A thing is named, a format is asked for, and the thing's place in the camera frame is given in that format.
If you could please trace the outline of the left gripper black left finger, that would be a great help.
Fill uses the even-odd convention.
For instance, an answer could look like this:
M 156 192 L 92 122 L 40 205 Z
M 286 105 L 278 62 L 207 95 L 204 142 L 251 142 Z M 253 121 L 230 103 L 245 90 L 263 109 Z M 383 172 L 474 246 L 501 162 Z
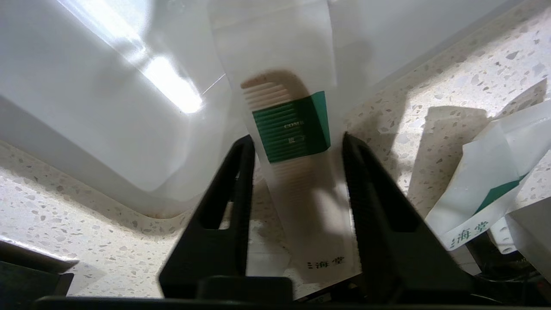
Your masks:
M 192 299 L 201 280 L 245 275 L 254 157 L 249 135 L 233 143 L 160 272 L 165 298 Z

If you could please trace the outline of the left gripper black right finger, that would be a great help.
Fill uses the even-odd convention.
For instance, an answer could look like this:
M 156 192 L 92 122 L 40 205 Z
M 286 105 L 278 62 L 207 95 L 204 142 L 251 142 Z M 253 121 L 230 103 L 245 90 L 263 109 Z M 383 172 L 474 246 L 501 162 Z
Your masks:
M 468 275 L 376 155 L 345 133 L 342 158 L 369 303 L 470 303 Z

